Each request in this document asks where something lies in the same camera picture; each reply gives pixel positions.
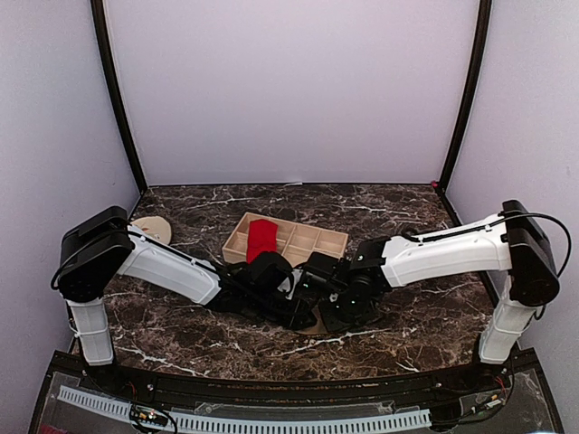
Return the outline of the black frame post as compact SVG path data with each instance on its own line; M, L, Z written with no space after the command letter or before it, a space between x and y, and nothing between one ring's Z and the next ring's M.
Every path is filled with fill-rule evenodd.
M142 164L139 161L137 147L131 133L127 112L121 95L119 79L115 68L115 61L113 59L113 51L109 37L105 2L102 0L90 0L90 9L99 49L101 67L109 94L109 101L117 123L121 143L128 160L132 177L137 186L138 193L143 195L147 191L148 185Z
M451 178L458 162L461 145L470 119L470 113L479 83L479 75L489 33L491 11L491 0L479 1L479 10L471 47L470 62L460 100L459 111L451 135L449 149L438 180L438 187L444 193L450 186Z

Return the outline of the left circuit board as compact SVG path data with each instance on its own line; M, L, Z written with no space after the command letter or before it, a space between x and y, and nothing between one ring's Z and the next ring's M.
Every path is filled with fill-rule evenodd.
M160 411L142 405L132 405L128 417L140 426L165 427L168 417Z

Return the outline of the red sock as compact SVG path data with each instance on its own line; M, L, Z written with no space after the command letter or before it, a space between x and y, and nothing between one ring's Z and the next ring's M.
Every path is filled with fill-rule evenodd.
M253 262L263 252L277 250L278 225L274 222L259 219L249 224L246 261Z

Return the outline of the left black frame post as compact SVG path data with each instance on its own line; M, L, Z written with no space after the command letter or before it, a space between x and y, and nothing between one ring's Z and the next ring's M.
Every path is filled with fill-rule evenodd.
M137 147L131 133L127 112L121 95L119 79L115 68L115 61L113 59L113 51L109 37L105 2L102 0L90 0L90 9L99 49L101 67L109 94L109 101L117 123L121 143L128 160L132 177L137 186L138 193L143 195L147 191L148 185L142 164L139 161Z

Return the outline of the round wooden plate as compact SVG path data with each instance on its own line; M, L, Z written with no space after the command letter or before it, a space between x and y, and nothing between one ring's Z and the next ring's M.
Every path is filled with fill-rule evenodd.
M172 240L170 223L161 216L146 216L134 220L132 225L137 226L149 237L168 245Z

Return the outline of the wooden compartment tray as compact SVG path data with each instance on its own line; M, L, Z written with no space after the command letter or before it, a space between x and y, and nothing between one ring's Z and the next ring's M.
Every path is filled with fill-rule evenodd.
M277 225L277 252L293 267L305 262L312 252L320 252L340 259L346 252L348 234L303 223L285 221L257 213L247 212L237 223L222 248L227 263L246 260L250 223L266 220Z

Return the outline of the right circuit board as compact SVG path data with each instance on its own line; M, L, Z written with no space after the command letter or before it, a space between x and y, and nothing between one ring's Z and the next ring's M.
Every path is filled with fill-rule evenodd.
M482 402L475 403L470 408L471 414L477 414L479 412L493 409L499 405L504 404L504 398L498 394L493 394L487 398L485 398Z

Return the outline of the beige ribbed sock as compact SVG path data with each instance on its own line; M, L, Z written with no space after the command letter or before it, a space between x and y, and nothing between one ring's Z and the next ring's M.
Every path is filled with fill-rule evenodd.
M343 327L339 327L336 330L327 329L323 323L317 323L313 326L296 330L295 333L298 335L336 335L344 331Z

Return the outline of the circuit board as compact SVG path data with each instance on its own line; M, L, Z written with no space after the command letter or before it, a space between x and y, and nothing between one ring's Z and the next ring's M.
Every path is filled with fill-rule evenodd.
M487 398L485 398L482 402L475 403L470 408L471 414L477 414L479 412L493 409L499 405L504 404L504 398L498 394L493 394Z
M168 417L160 411L142 405L132 405L128 417L140 426L165 427Z

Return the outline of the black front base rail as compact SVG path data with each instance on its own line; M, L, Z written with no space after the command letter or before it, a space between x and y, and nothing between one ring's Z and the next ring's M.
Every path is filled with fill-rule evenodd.
M78 355L57 351L44 375L35 412L47 406L59 373L91 392L136 398L166 408L191 407L201 401L289 407L394 401L439 407L500 387L488 368L472 364L354 380L273 382L204 378L121 364L89 368Z

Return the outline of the right black frame post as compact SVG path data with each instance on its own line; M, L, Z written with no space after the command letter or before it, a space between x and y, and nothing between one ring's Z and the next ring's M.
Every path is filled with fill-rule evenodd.
M438 187L444 193L450 186L451 178L458 162L461 145L470 119L470 113L479 83L479 75L489 33L491 11L491 0L479 1L479 10L471 47L470 62L460 100L459 111L451 135L449 149L438 180Z

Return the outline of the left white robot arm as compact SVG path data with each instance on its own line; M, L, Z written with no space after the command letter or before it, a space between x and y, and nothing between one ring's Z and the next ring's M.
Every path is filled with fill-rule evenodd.
M103 302L116 275L139 278L210 310L255 313L289 330L317 322L311 304L295 293L301 270L279 253L233 265L197 259L155 240L130 224L123 208L111 206L64 234L51 280L70 309L92 379L108 394L128 386L127 373L114 364Z

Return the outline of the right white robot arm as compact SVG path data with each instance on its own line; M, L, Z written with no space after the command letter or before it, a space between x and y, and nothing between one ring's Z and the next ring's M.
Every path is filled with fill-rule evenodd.
M483 391L534 313L560 291L561 269L537 224L541 217L510 200L501 212L471 224L362 242L346 265L345 285L318 306L325 328L334 333L362 325L374 302L393 288L462 273L505 271L505 287L479 339L479 358L461 374L468 391Z

